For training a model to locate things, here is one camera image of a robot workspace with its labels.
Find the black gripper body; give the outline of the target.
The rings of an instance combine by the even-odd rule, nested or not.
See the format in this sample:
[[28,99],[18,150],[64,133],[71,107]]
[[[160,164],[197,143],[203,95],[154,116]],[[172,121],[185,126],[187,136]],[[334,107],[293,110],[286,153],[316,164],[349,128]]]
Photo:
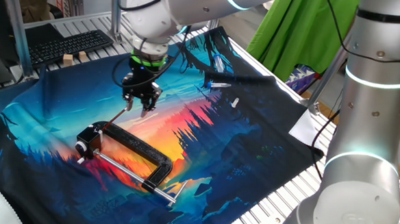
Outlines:
[[153,83],[160,76],[162,67],[145,64],[130,64],[128,72],[121,80],[122,95],[124,99],[152,98],[156,95]]

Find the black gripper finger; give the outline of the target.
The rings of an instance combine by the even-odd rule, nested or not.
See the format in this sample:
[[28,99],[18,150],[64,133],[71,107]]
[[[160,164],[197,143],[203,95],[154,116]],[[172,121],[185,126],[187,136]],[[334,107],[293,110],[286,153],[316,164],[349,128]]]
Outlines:
[[162,89],[155,83],[147,84],[140,91],[140,100],[142,104],[141,118],[144,118],[148,112],[155,110],[155,105],[162,94]]
[[127,111],[130,111],[131,109],[132,109],[132,106],[133,106],[133,102],[134,102],[134,96],[133,95],[131,95],[131,94],[124,94],[123,95],[123,98],[124,98],[124,100],[125,100],[125,102],[126,102],[126,109],[127,109]]

